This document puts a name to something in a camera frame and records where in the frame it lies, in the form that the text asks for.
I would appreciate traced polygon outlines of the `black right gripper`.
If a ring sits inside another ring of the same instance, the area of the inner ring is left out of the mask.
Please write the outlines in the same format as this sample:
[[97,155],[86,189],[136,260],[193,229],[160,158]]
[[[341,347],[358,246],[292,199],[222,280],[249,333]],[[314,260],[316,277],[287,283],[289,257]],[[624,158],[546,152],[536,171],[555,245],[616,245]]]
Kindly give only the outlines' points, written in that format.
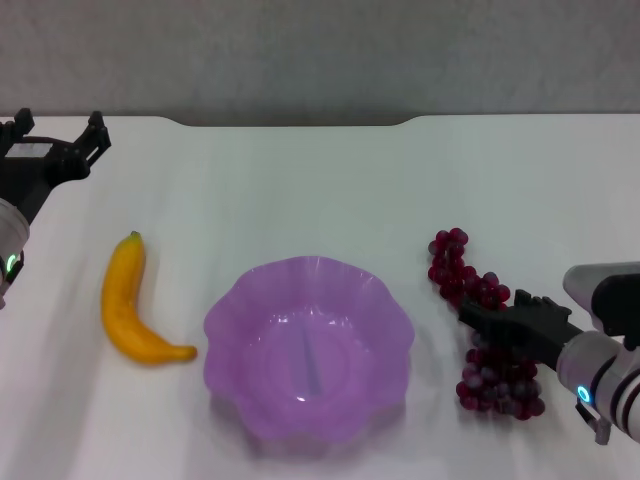
[[527,358],[556,369],[564,347],[583,330],[569,322],[571,310],[547,296],[517,289],[514,306],[488,309],[465,296],[458,320],[483,336],[505,336]]

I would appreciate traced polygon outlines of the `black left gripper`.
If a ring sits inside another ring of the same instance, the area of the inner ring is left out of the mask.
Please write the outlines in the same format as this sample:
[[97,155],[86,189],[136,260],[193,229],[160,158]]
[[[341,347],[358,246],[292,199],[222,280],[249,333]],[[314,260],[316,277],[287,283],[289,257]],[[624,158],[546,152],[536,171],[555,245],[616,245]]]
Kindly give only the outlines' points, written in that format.
[[[1,149],[10,150],[33,127],[31,109],[21,108],[12,120],[1,123]],[[110,147],[103,114],[94,111],[73,143],[54,141],[43,157],[5,157],[1,161],[1,198],[31,224],[53,189],[87,178],[91,167]]]

